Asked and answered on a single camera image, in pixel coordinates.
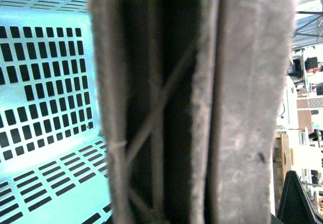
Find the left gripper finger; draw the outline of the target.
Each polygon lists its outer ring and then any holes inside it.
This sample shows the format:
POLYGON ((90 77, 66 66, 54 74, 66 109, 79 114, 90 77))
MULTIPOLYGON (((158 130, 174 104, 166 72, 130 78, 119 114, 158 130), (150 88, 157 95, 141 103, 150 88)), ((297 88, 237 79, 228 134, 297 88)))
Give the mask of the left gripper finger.
POLYGON ((277 218, 282 223, 322 223, 295 171, 286 173, 277 218))

